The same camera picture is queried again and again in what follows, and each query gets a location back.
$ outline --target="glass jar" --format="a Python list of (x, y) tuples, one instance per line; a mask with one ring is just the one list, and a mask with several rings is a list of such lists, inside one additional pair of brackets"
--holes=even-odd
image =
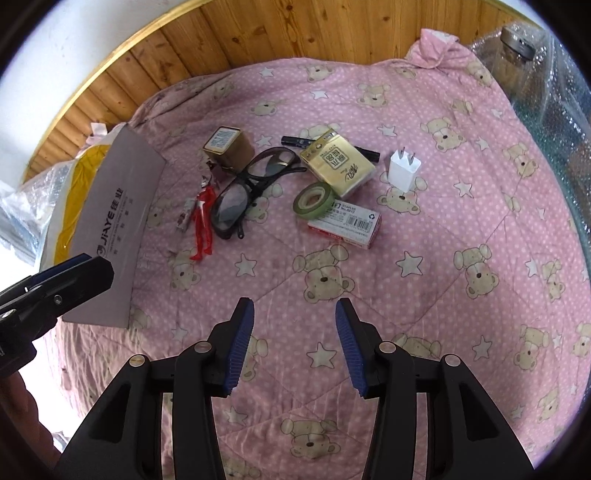
[(534, 57), (535, 48), (530, 42), (503, 27), (491, 73), (512, 104), (527, 79)]

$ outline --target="wooden ceiling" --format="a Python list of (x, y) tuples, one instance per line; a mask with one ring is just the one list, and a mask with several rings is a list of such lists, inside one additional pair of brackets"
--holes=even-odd
[(512, 20), (484, 0), (213, 0), (136, 43), (79, 92), (25, 179), (73, 158), (91, 122), (128, 121), (153, 94), (193, 76), (285, 57), (371, 64), (404, 56), (421, 28), (468, 44)]

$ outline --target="black eyeglass frame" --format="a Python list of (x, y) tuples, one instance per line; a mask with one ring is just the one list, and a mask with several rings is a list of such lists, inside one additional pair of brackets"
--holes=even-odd
[[(270, 175), (268, 177), (261, 177), (258, 175), (253, 175), (252, 173), (248, 172), (249, 168), (252, 165), (254, 165), (256, 162), (261, 161), (264, 158), (268, 158), (274, 154), (279, 154), (281, 152), (289, 152), (293, 156), (292, 160), (290, 160), (287, 163), (286, 167), (283, 170), (279, 171), (278, 173), (275, 173), (274, 175)], [(242, 228), (242, 222), (244, 220), (244, 216), (246, 215), (246, 212), (248, 211), (248, 209), (252, 206), (252, 204), (257, 199), (259, 199), (262, 196), (263, 192), (267, 188), (269, 188), (271, 185), (273, 185), (283, 175), (287, 175), (290, 173), (300, 173), (300, 172), (305, 172), (308, 170), (306, 167), (294, 167), (294, 165), (298, 164), (299, 162), (300, 162), (300, 156), (296, 152), (291, 150), (290, 148), (285, 148), (285, 147), (267, 148), (266, 150), (263, 150), (258, 155), (256, 155), (241, 172), (236, 174), (236, 178), (234, 180), (232, 180), (231, 184), (228, 185), (223, 190), (223, 192), (221, 192), (220, 195), (217, 196), (216, 201), (213, 204), (212, 209), (210, 211), (211, 226), (212, 226), (212, 229), (215, 232), (215, 234), (219, 238), (222, 238), (224, 240), (229, 240), (232, 237), (232, 235), (234, 234), (234, 232), (238, 231), (238, 238), (243, 239), (244, 238), (244, 229)], [(229, 189), (233, 188), (235, 184), (240, 184), (245, 189), (246, 195), (248, 196), (248, 201), (246, 203), (244, 211), (236, 218), (236, 221), (234, 221), (234, 223), (231, 224), (230, 227), (228, 227), (226, 229), (222, 229), (215, 222), (214, 218), (215, 218), (217, 212), (219, 211), (220, 204), (222, 202), (224, 194)]]

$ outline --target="green tape roll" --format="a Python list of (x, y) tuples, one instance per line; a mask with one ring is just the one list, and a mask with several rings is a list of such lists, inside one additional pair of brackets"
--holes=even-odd
[(297, 216), (306, 220), (313, 220), (328, 212), (335, 200), (330, 185), (318, 181), (308, 185), (295, 197), (293, 210)]

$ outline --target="plastic bag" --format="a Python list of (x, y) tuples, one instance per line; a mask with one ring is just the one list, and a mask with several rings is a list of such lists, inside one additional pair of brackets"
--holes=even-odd
[[(587, 265), (591, 265), (591, 90), (564, 46), (551, 32), (527, 23), (510, 28), (536, 48), (514, 109), (544, 153), (573, 214)], [(501, 31), (471, 45), (490, 70), (501, 48)]]
[(58, 163), (0, 199), (0, 213), (9, 223), (2, 229), (4, 240), (28, 258), (41, 254), (44, 231), (73, 163)]

